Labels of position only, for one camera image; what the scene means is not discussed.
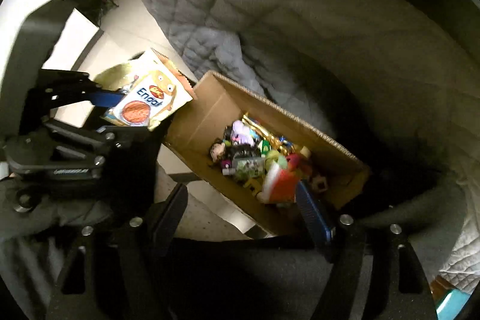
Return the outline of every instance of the open cardboard box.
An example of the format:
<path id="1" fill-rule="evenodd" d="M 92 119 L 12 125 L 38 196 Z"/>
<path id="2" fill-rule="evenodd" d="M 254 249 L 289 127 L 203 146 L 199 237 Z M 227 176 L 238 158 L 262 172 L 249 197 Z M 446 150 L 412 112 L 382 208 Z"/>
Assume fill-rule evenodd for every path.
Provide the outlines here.
<path id="1" fill-rule="evenodd" d="M 292 233 L 293 225 L 274 205 L 261 204 L 252 193 L 221 170 L 211 167 L 210 147 L 222 138 L 226 126 L 249 112 L 276 135 L 306 146 L 320 172 L 327 176 L 322 199 L 339 209 L 363 188 L 369 169 L 332 138 L 217 72 L 209 71 L 197 83 L 198 97 L 177 110 L 166 143 L 200 178 L 232 201 L 268 233 Z"/>

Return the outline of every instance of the quilted blanket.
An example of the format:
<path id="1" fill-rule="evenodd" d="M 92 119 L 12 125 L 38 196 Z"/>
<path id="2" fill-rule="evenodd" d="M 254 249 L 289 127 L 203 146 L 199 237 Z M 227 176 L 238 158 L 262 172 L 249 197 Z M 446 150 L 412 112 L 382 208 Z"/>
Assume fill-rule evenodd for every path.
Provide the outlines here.
<path id="1" fill-rule="evenodd" d="M 469 213 L 442 270 L 471 291 L 480 276 L 480 65 L 445 31 L 405 0 L 142 1 L 197 77 L 222 72 L 373 166 L 380 140 L 454 172 Z"/>

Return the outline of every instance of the purple toy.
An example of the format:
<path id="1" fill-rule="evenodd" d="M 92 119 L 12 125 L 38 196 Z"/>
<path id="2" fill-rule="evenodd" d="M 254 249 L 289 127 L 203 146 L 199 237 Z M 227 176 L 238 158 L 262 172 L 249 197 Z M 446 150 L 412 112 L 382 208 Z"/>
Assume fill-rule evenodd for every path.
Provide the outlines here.
<path id="1" fill-rule="evenodd" d="M 255 146 L 254 138 L 250 134 L 250 128 L 240 120 L 232 124 L 231 141 L 233 144 L 249 144 L 251 147 Z"/>

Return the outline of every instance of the bolt head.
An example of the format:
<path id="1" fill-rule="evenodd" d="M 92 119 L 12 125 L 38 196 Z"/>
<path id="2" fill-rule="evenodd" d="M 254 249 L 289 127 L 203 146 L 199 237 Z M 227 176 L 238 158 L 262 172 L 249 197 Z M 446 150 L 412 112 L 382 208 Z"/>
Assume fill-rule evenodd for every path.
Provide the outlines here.
<path id="1" fill-rule="evenodd" d="M 103 156 L 97 156 L 94 159 L 95 166 L 101 166 L 103 163 L 105 163 L 105 158 Z"/>
<path id="2" fill-rule="evenodd" d="M 93 233 L 92 226 L 84 226 L 82 229 L 82 236 L 90 236 Z"/>
<path id="3" fill-rule="evenodd" d="M 393 234 L 399 235 L 399 234 L 402 233 L 402 227 L 399 226 L 398 224 L 392 224 L 392 225 L 390 225 L 390 231 Z"/>
<path id="4" fill-rule="evenodd" d="M 343 214 L 340 216 L 340 222 L 345 226 L 351 226 L 351 224 L 353 224 L 353 217 L 349 214 Z"/>
<path id="5" fill-rule="evenodd" d="M 143 224 L 143 219 L 142 217 L 134 217 L 133 219 L 130 220 L 130 226 L 132 228 L 139 227 Z"/>

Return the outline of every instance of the black metal bracket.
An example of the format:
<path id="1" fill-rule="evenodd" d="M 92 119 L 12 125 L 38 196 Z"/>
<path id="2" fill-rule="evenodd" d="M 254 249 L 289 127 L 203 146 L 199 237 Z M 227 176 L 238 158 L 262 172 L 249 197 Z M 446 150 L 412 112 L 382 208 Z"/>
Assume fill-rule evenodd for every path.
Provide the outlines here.
<path id="1" fill-rule="evenodd" d="M 20 134 L 28 91 L 48 60 L 74 10 L 66 0 L 51 0 L 27 16 L 11 50 L 0 94 L 0 135 Z"/>
<path id="2" fill-rule="evenodd" d="M 133 217 L 113 231 L 84 227 L 58 277 L 46 319 L 171 320 L 147 265 L 165 255 L 187 200 L 186 186 L 177 185 L 145 218 Z"/>
<path id="3" fill-rule="evenodd" d="M 334 230 L 307 183 L 296 195 L 315 246 L 334 263 L 312 320 L 437 318 L 420 261 L 400 226 L 367 230 L 344 214 Z"/>

